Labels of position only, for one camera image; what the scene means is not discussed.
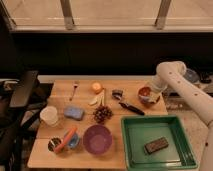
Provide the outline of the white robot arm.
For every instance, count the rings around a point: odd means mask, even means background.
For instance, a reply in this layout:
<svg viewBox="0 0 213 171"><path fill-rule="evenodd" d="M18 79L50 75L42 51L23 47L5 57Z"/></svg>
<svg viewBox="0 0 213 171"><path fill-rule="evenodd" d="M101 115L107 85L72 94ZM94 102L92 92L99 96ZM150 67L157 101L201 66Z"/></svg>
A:
<svg viewBox="0 0 213 171"><path fill-rule="evenodd" d="M149 86L155 94L170 86L208 127L199 171L213 171L213 97L187 81L183 77L186 70L187 67L182 61L162 62L157 65L156 75L149 82Z"/></svg>

